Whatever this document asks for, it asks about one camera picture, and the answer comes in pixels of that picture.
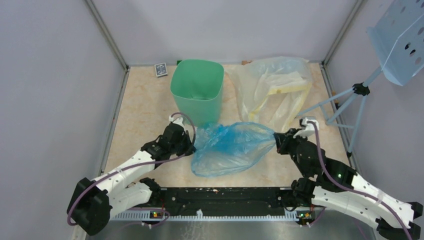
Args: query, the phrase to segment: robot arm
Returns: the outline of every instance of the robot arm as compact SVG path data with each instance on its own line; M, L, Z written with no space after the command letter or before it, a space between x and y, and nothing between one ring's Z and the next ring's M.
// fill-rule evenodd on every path
M148 185L137 182L128 187L143 174L152 171L160 162L169 160L172 155L191 155L194 147L189 132L185 130L183 118L177 118L154 141L146 143L126 162L93 180L83 178L78 182L67 208L70 212L76 199L92 184L98 182L76 204L71 218L90 236L100 232L109 219L115 215L147 203L152 195Z
M290 129L286 133L275 133L277 152L290 155L302 174L302 178L295 180L291 188L297 201L303 205L317 205L328 207L343 214L354 217L389 240L407 239L402 226L396 217L381 203L386 203L393 209L413 239L419 239L421 228L413 220L422 215L423 206L417 202L402 202L367 182L356 170L346 164L325 157L321 149L325 168L330 176L340 185L362 193L367 193L378 201L362 194L345 191L333 184L325 175L318 156L317 146L308 141L308 137L315 133L314 126L308 122L318 122L314 119L300 120L302 129Z

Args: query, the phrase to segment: marble-patterned floor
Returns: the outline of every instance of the marble-patterned floor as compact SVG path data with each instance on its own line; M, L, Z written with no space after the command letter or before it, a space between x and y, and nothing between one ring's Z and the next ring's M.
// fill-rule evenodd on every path
M309 67L314 82L303 109L328 98L319 64L311 63ZM168 66L168 76L161 78L156 78L153 66L131 68L106 172L133 156L144 143L153 141L162 134L169 124L169 115L178 111L170 91L175 68L176 66ZM227 75L224 78L223 91L219 122L224 125L240 122L235 89ZM328 114L333 112L329 104L325 109ZM323 113L319 108L309 112L308 115L316 117L320 123L321 147L325 149L327 157L349 164L339 129L325 124ZM293 121L291 127L298 128L299 122ZM275 147L252 168L237 174L214 178L195 176L190 168L191 160L192 156L188 156L162 164L140 178L154 178L162 187L287 187L293 180L301 177L290 157L279 155Z

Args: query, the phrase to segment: white wall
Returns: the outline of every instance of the white wall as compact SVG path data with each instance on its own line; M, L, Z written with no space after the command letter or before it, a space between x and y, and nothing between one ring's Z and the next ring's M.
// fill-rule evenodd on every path
M0 3L0 239L70 238L123 76L84 1Z
M129 65L272 56L322 61L355 0L95 0Z
M328 66L337 92L364 81L379 62L367 27L373 27L392 1L369 0ZM406 86L389 82L383 74L370 85L354 153L364 176L388 194L405 202L424 204L424 71ZM343 112L355 122L359 100ZM415 221L422 228L424 217Z

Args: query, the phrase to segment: tripod leg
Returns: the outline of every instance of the tripod leg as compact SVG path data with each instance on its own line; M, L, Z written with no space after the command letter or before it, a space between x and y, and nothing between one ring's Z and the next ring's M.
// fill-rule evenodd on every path
M357 138L359 124L361 122L362 113L364 111L365 102L367 100L367 96L363 96L362 101L360 102L358 116L356 117L355 129L353 130L352 138L350 139L349 149L347 150L347 157L350 158L352 156L352 149L354 148L354 142Z
M357 94L352 94L344 103L341 105L337 111L335 111L334 115L328 119L327 124L331 124L334 120L351 104L356 98Z
M338 103L338 107L340 107L341 105L343 105L343 104L345 104L346 103L346 100L348 100L348 98L351 96L351 95L353 95L354 93L352 93L352 94L350 94L345 100L343 100L343 101L340 101L339 103Z
M324 105L324 104L326 104L326 103L328 103L328 102L330 102L330 101L333 101L334 99L336 99L336 98L338 98L338 97L340 97L340 96L343 96L343 95L346 95L346 94L348 94L348 93L351 93L351 92L353 92L353 91L354 91L354 89L353 89L353 88L349 88L349 89L348 89L348 90L346 90L346 91L343 91L343 92L341 92L341 93L339 93L339 94L337 94L337 95L334 95L334 96L330 97L329 99L327 99L327 100L325 100L325 101L319 102L319 103L317 103L317 104L315 104L315 105L311 106L310 108L305 109L305 110L303 110L303 111L299 112L299 113L297 114L297 117L298 117L298 116L301 116L301 115L303 115L303 114L305 114L305 113L307 113L307 112L309 112L309 111L311 111L311 110L313 110L313 109L315 109L315 108L318 108L318 107L319 107L319 106L321 106L321 105Z
M378 66L377 69L362 83L362 85L364 87L368 87L381 73L382 67Z

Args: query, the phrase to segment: green plastic container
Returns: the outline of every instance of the green plastic container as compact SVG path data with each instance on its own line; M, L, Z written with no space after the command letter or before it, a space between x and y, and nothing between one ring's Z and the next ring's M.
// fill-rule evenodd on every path
M171 93L180 112L194 125L217 123L223 103L224 68L221 64L187 59L178 64L171 80Z

